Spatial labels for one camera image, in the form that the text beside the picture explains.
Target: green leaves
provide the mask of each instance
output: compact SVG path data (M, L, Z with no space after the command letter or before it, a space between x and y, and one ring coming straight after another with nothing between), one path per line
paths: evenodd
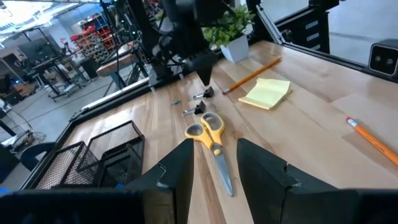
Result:
M219 19L217 27L206 27L203 30L205 39L210 44L217 47L227 46L229 42L243 35L248 24L253 24L251 20L256 16L248 11L246 6L239 6L236 9L231 8L233 13L226 11Z
M160 21L163 16L163 10L160 10L156 15L155 15L155 20Z

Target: yellow sticky notes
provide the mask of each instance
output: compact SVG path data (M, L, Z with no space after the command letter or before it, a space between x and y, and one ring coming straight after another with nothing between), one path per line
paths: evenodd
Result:
M291 91L290 82L284 80L258 78L256 86L238 100L266 110L271 110Z

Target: concrete floor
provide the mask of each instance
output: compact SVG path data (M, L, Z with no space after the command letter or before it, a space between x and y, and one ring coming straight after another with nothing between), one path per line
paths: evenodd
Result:
M276 21L294 13L308 5L308 0L266 0L264 8ZM398 1L396 0L346 0L329 14L330 49L331 54L367 64L369 49L372 43L386 38L398 38L398 29L394 21L398 15ZM121 70L121 75L128 75L131 67ZM28 97L13 110L21 114L33 127L47 135L46 142L55 141L68 124L74 112L83 106L103 97L111 78L97 78L82 90L76 89L70 98L59 98L54 103L47 97L46 90L41 90ZM10 112L15 121L4 122L12 126L19 133L27 129L27 123L18 115ZM0 130L0 140L9 138L8 134ZM0 188L18 189L29 175L29 171L18 165Z

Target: pencil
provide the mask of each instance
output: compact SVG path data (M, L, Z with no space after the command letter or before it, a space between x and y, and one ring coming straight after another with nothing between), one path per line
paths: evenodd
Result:
M376 149L382 152L387 158L389 158L393 163L398 166L398 156L390 149L388 146L380 142L376 137L374 137L369 131L360 126L352 118L346 118L347 123L355 129L360 135L362 135L366 140L368 140Z
M232 84L228 89L223 91L223 94L227 94L229 92L231 92L232 90L236 89L238 86L242 85L243 83L249 81L250 79L252 79L253 77L259 75L261 72L267 70L268 68L271 68L272 66L274 66L276 63L280 62L280 60L282 59L282 57L279 57L277 59L274 59L273 61L271 61L270 63L268 63L267 65L263 66L262 68L260 68L259 70L254 71L252 74L244 77L242 80L240 80L239 82Z

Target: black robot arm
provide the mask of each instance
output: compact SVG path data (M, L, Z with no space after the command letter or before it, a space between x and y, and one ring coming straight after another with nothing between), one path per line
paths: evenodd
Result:
M162 0L167 17L160 30L154 29L150 23L142 1L127 0L127 4L133 20L142 31L142 47L152 57L150 63L158 78L170 75L166 65L178 55L185 59L191 71L198 73L204 85L209 84L211 69L217 58L210 50L201 27L214 24L229 10L223 1Z

